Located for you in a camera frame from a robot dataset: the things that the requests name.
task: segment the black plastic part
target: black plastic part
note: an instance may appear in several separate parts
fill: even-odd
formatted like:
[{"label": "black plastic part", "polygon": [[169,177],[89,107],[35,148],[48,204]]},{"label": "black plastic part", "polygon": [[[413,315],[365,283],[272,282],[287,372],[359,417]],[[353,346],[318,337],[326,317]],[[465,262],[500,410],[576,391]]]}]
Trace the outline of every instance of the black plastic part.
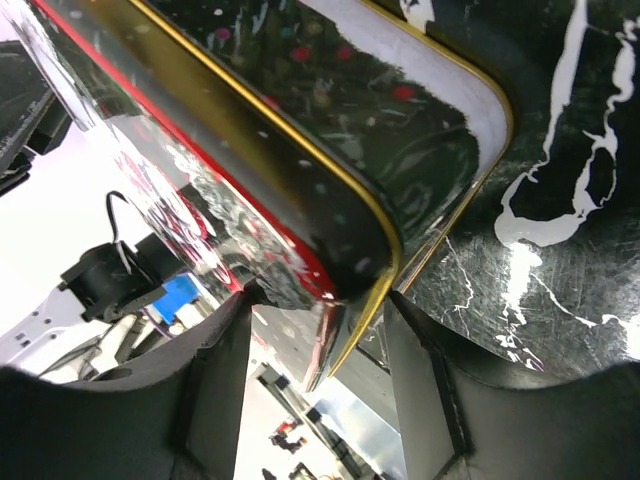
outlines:
[{"label": "black plastic part", "polygon": [[307,411],[307,418],[311,423],[318,423],[320,420],[322,420],[322,414],[318,410],[316,410],[315,407],[312,407],[309,409],[309,411]]},{"label": "black plastic part", "polygon": [[120,346],[118,347],[118,351],[115,354],[116,362],[120,364],[129,360],[129,357],[133,352],[133,346],[135,345],[136,340],[140,338],[140,334],[142,333],[145,324],[146,321],[142,315],[138,314],[136,319],[133,321],[133,325],[131,325],[131,328],[127,331],[122,343],[120,343]]},{"label": "black plastic part", "polygon": [[233,478],[250,339],[240,293],[98,382],[1,369],[2,478]]},{"label": "black plastic part", "polygon": [[20,152],[4,172],[0,172],[0,197],[29,180],[33,155]]},{"label": "black plastic part", "polygon": [[54,98],[20,42],[0,42],[0,184]]},{"label": "black plastic part", "polygon": [[289,382],[289,380],[287,379],[287,377],[285,377],[284,375],[281,376],[280,378],[278,378],[278,380],[276,380],[275,385],[276,387],[278,387],[280,390],[284,390],[285,388],[287,388],[290,385],[291,382]]},{"label": "black plastic part", "polygon": [[561,384],[458,336],[401,294],[390,298],[410,479],[640,478],[639,364]]},{"label": "black plastic part", "polygon": [[166,294],[164,282],[142,269],[122,242],[106,243],[85,252],[61,277],[86,308],[83,318],[87,321],[112,322]]},{"label": "black plastic part", "polygon": [[166,341],[167,338],[163,336],[158,330],[152,330],[149,335],[147,335],[144,340],[140,342],[140,344],[131,351],[131,355],[129,356],[129,360],[133,360],[134,358],[138,358],[140,355],[143,355],[155,347],[160,345],[163,341]]},{"label": "black plastic part", "polygon": [[157,235],[148,235],[135,246],[138,263],[161,283],[185,273],[187,266],[179,260]]},{"label": "black plastic part", "polygon": [[38,155],[46,155],[60,146],[67,136],[72,120],[64,105],[54,97],[38,126],[29,137],[27,148]]}]

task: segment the red stripe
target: red stripe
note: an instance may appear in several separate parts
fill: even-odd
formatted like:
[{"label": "red stripe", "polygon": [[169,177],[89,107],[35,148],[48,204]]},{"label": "red stripe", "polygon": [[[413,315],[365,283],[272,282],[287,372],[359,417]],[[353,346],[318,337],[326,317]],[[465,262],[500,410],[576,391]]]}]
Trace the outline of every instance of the red stripe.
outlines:
[{"label": "red stripe", "polygon": [[59,28],[62,29],[98,66],[100,66],[114,81],[116,81],[121,88],[123,88],[129,95],[131,95],[136,102],[142,105],[157,121],[158,123],[170,132],[179,142],[185,145],[193,154],[195,154],[198,158],[200,158],[205,164],[209,166],[209,168],[213,171],[214,176],[220,176],[224,178],[229,184],[231,184],[239,193],[242,195],[260,214],[267,220],[271,225],[273,225],[276,230],[285,238],[293,239],[295,247],[294,250],[300,255],[300,257],[304,260],[307,268],[310,269],[309,275],[312,275],[313,272],[317,272],[320,274],[317,278],[314,278],[313,285],[310,284],[309,278],[304,279],[300,278],[305,288],[315,290],[317,287],[320,287],[323,292],[322,293],[331,293],[334,294],[334,286],[329,279],[328,275],[324,271],[324,268],[320,261],[316,258],[316,256],[306,247],[306,245],[297,239],[291,232],[288,231],[283,225],[281,225],[277,219],[269,212],[267,209],[262,207],[260,203],[255,201],[255,199],[240,185],[235,179],[233,179],[230,175],[228,175],[216,162],[202,150],[202,148],[194,143],[188,135],[186,135],[180,128],[177,127],[173,123],[173,121],[152,101],[150,101],[137,87],[135,87],[127,77],[120,72],[116,67],[114,67],[105,57],[103,57],[90,42],[88,42],[82,34],[73,29],[73,27],[66,22],[64,18],[62,18],[50,5],[47,4],[46,0],[33,0],[35,4],[42,9],[43,12],[46,13],[50,19],[55,22]]}]

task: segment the gold trim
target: gold trim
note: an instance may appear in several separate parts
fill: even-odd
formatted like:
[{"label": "gold trim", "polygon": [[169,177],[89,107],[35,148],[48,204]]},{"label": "gold trim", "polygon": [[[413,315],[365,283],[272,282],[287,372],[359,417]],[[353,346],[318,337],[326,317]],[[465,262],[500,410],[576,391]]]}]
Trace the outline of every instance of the gold trim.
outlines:
[{"label": "gold trim", "polygon": [[[354,179],[347,171],[345,171],[340,165],[338,165],[335,161],[333,161],[328,155],[326,155],[321,149],[319,149],[316,145],[310,142],[301,132],[299,132],[295,127],[289,124],[285,119],[283,119],[278,113],[272,110],[269,106],[267,106],[256,94],[251,92],[246,86],[237,81],[231,74],[229,74],[226,70],[220,67],[215,63],[208,55],[203,53],[200,49],[194,46],[191,42],[184,38],[184,36],[178,32],[173,26],[171,26],[168,22],[166,22],[162,17],[156,14],[151,8],[143,3],[142,0],[128,0],[128,3],[136,8],[139,12],[141,12],[144,16],[146,16],[150,21],[155,23],[155,25],[163,31],[166,35],[172,38],[178,45],[184,48],[187,52],[189,52],[197,61],[203,64],[205,67],[209,68],[213,73],[215,73],[220,79],[222,79],[225,83],[231,86],[234,90],[236,90],[240,95],[242,95],[254,108],[256,108],[259,112],[261,112],[265,117],[267,117],[271,122],[277,125],[280,129],[282,129],[287,135],[293,138],[301,147],[306,149],[311,155],[313,155],[320,163],[322,163],[327,169],[329,169],[334,175],[339,177],[345,184],[347,184],[372,210],[382,229],[388,237],[389,245],[391,249],[391,264],[389,268],[380,276],[380,278],[376,281],[371,292],[369,294],[369,298],[363,308],[360,319],[356,324],[353,332],[351,333],[349,339],[342,352],[340,352],[338,358],[336,359],[331,371],[329,372],[329,376],[333,376],[335,372],[342,366],[345,359],[351,353],[351,351],[355,348],[358,341],[366,331],[369,326],[371,320],[374,318],[375,314],[379,310],[387,292],[392,288],[393,282],[399,277],[402,262],[403,262],[403,246],[401,239],[396,231],[393,222],[390,220],[389,216],[385,212],[384,208],[376,201],[374,196],[364,188],[356,179]],[[376,5],[371,4],[368,0],[363,0],[363,3],[369,8],[373,9],[380,15],[386,17],[389,21],[396,24],[400,28],[402,28],[405,32],[413,35],[422,41],[426,46],[436,50],[438,53],[443,55],[448,60],[452,61],[454,64],[462,67],[467,72],[476,76],[480,80],[482,80],[487,86],[496,94],[496,96],[500,99],[501,103],[504,106],[504,110],[507,116],[508,123],[508,140],[510,140],[513,131],[513,115],[507,100],[506,95],[502,91],[502,89],[498,86],[498,84],[493,81],[489,76],[485,75],[484,72],[475,68],[472,64],[466,62],[464,59],[459,57],[453,52],[450,52],[445,47],[440,45],[439,43],[433,41],[425,37],[421,32],[416,29],[413,29],[408,24],[405,24],[401,20],[391,16],[386,11],[380,9]],[[504,150],[506,150],[509,141],[507,141],[504,146]],[[463,202],[464,206],[468,205],[470,199],[472,198],[472,194],[470,194]],[[439,245],[444,239],[444,235],[439,239],[437,245]],[[420,250],[408,263],[408,266],[411,265],[424,251],[424,249]],[[424,263],[426,260],[420,262],[419,269],[424,267]]]},{"label": "gold trim", "polygon": [[451,214],[451,217],[449,218],[444,228],[442,229],[442,233],[436,239],[436,241],[432,245],[425,244],[422,248],[420,248],[411,257],[411,259],[407,262],[407,264],[404,266],[404,268],[398,275],[398,278],[402,279],[402,277],[409,270],[413,270],[409,278],[407,278],[406,280],[403,280],[401,284],[398,286],[398,290],[400,291],[400,293],[406,293],[406,291],[411,287],[413,282],[415,282],[416,278],[418,278],[420,273],[422,273],[426,264],[429,262],[429,260],[433,256],[436,249],[440,245],[442,245],[442,242],[444,241],[446,236],[449,234],[449,232],[451,231],[455,223],[458,221],[462,213],[466,210],[466,208],[471,203],[471,200],[474,199],[474,197],[480,190],[480,187],[484,185],[489,175],[493,172],[494,168],[496,167],[500,159],[504,156],[507,149],[511,145],[511,141],[513,140],[514,131],[515,131],[515,118],[514,118],[513,110],[511,109],[511,103],[509,102],[509,98],[507,97],[507,94],[504,92],[502,87],[500,87],[500,85],[493,78],[487,75],[485,72],[477,68],[471,62],[468,62],[467,60],[463,59],[458,54],[453,53],[452,51],[447,49],[447,47],[438,43],[434,39],[426,36],[417,28],[413,27],[412,25],[409,25],[404,20],[399,19],[398,17],[388,12],[384,8],[373,3],[372,0],[360,0],[360,2],[366,7],[376,12],[378,15],[383,16],[394,25],[398,26],[408,34],[414,36],[415,38],[420,40],[422,43],[427,45],[428,47],[436,50],[438,53],[440,53],[447,59],[451,60],[453,63],[457,64],[459,67],[463,68],[467,72],[471,73],[472,75],[476,76],[481,81],[483,81],[493,91],[494,95],[498,98],[498,101],[502,104],[502,108],[504,109],[506,120],[507,120],[507,141],[502,147],[502,150],[500,150],[500,152],[498,153],[496,160],[493,162],[491,167],[482,175],[482,177],[478,179],[475,186],[469,191],[469,193],[467,193],[467,195],[462,200],[462,202],[460,202],[458,207],[453,211],[453,213]]},{"label": "gold trim", "polygon": [[269,106],[267,106],[258,96],[251,92],[248,88],[238,82],[233,76],[226,72],[223,68],[217,65],[209,56],[200,51],[191,42],[186,40],[175,28],[165,22],[159,15],[157,15],[152,9],[147,7],[141,0],[129,0],[138,10],[144,13],[150,20],[152,20],[157,26],[159,26],[165,33],[173,38],[179,45],[196,57],[200,62],[209,67],[216,75],[222,78],[227,84],[240,93],[251,105],[253,105],[258,111],[265,115],[269,120],[275,123],[279,128],[284,130],[291,138],[293,138],[300,146],[305,148],[311,155],[313,155],[318,161],[320,161],[326,168],[328,168],[334,175],[338,176],[344,183],[346,183],[358,196],[369,206],[374,215],[377,217],[382,229],[384,230],[389,240],[389,246],[391,249],[391,265],[385,271],[380,278],[375,282],[369,299],[367,300],[360,320],[356,324],[351,336],[347,340],[345,347],[338,356],[335,364],[333,365],[329,376],[333,376],[335,372],[342,366],[347,356],[356,347],[360,337],[364,334],[365,330],[371,323],[371,320],[375,316],[376,312],[382,305],[387,292],[391,289],[394,280],[397,278],[403,260],[403,247],[402,241],[393,226],[393,222],[389,219],[384,209],[376,201],[376,199],[368,192],[357,180],[355,180],[349,173],[347,173],[342,167],[336,164],[331,158],[329,158],[322,150],[311,143],[307,138],[296,130],[291,124],[284,120],[281,116],[274,112]]}]

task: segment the red object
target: red object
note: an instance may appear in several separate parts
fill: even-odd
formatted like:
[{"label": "red object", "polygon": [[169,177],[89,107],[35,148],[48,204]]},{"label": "red object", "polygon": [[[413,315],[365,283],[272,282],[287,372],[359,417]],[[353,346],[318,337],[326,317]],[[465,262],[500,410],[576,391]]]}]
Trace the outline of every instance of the red object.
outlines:
[{"label": "red object", "polygon": [[[263,216],[263,218],[290,243],[292,248],[303,259],[310,272],[318,272],[320,274],[313,280],[306,276],[299,277],[300,283],[304,288],[309,290],[318,300],[323,297],[323,292],[330,294],[334,293],[334,286],[324,271],[324,267],[303,242],[298,241],[298,239],[288,231],[286,227],[280,224],[278,219],[271,212],[262,207],[262,205],[260,205],[260,203],[258,203],[249,194],[249,192],[242,187],[242,185],[221,169],[213,158],[205,153],[198,144],[193,142],[187,134],[178,128],[162,110],[160,110],[136,86],[134,86],[129,79],[120,72],[120,70],[103,57],[89,41],[74,30],[73,27],[71,27],[71,25],[69,25],[47,2],[44,0],[34,0],[34,3],[38,5],[38,7],[40,7],[40,9],[46,13],[46,15],[53,20],[58,27],[64,31],[96,64],[98,64],[113,80],[115,80],[142,107],[144,107],[166,132],[171,134],[176,140],[182,143],[196,157],[205,163],[214,172],[216,177],[228,182],[228,184],[236,190],[241,198],[251,204]],[[309,58],[310,50],[306,47],[299,47],[295,49],[291,55],[295,58],[301,58],[301,61],[304,61],[304,59]]]},{"label": "red object", "polygon": [[345,45],[343,47],[340,47],[338,49],[338,51],[336,52],[336,57],[338,58],[338,60],[340,61],[346,61],[349,60],[351,57],[353,57],[354,54],[354,50],[353,48],[351,48],[348,45]]},{"label": "red object", "polygon": [[291,433],[293,430],[295,430],[296,426],[297,425],[295,424],[295,422],[291,422],[291,423],[284,422],[282,425],[278,427],[278,433],[283,433],[287,435],[288,433]]},{"label": "red object", "polygon": [[308,47],[294,48],[290,53],[291,59],[295,62],[306,62],[311,57],[311,49]]},{"label": "red object", "polygon": [[400,85],[393,89],[393,96],[401,102],[408,102],[416,96],[416,91],[409,85]]},{"label": "red object", "polygon": [[215,31],[215,36],[218,40],[229,40],[231,38],[231,32],[228,28],[219,28]]},{"label": "red object", "polygon": [[278,102],[276,102],[273,97],[270,97],[268,95],[264,95],[262,97],[262,100],[264,101],[264,103],[266,103],[269,108],[271,108],[272,110],[278,110],[280,108],[280,104]]}]

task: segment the blue object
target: blue object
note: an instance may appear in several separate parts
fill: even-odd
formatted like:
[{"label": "blue object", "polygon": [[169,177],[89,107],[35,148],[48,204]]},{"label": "blue object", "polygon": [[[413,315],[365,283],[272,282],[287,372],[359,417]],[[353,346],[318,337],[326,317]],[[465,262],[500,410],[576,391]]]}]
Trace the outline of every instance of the blue object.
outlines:
[{"label": "blue object", "polygon": [[173,325],[178,310],[198,298],[198,288],[188,275],[179,275],[164,285],[166,295],[151,305],[168,325]]}]

